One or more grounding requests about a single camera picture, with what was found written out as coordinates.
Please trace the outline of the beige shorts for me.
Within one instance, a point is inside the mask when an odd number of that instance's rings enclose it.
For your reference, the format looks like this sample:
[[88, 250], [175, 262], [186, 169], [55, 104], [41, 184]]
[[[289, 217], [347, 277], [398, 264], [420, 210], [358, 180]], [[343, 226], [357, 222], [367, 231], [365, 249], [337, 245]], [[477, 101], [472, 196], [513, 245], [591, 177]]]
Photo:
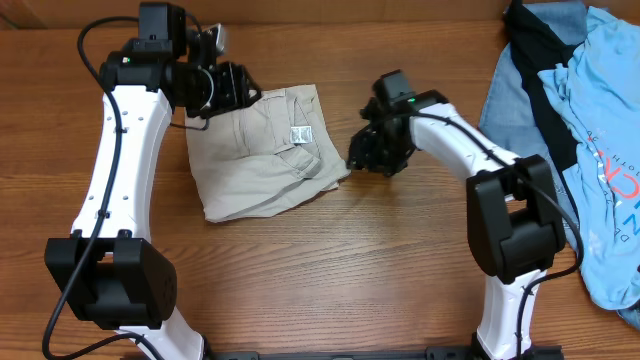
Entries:
[[266, 91], [249, 108], [186, 132], [205, 219], [271, 217], [350, 175], [330, 139], [315, 85]]

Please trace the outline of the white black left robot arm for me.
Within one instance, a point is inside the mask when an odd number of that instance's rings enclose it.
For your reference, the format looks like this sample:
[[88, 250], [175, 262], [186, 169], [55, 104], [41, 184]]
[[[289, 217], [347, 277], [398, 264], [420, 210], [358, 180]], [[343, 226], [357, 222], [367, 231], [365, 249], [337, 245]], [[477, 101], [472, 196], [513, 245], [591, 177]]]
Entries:
[[159, 150], [177, 109], [204, 131], [212, 117], [247, 108], [261, 89], [223, 60], [221, 25], [205, 29], [184, 8], [143, 2], [138, 34], [91, 69], [103, 93], [103, 126], [83, 206], [65, 238], [46, 244], [59, 308], [130, 340], [149, 359], [213, 353], [177, 308], [174, 265], [151, 242], [150, 202]]

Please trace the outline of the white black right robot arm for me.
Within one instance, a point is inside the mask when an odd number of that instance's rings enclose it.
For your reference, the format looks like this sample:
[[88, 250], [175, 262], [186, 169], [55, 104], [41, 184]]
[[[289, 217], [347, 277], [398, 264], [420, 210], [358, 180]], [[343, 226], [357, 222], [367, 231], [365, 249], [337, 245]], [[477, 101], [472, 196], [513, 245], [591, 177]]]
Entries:
[[538, 287], [566, 243], [549, 165], [522, 158], [467, 123], [436, 90], [414, 92], [404, 73], [382, 75], [351, 138], [347, 166], [391, 177], [417, 150], [466, 186], [467, 238], [486, 275], [481, 323], [466, 346], [432, 346], [428, 359], [561, 359], [530, 337]]

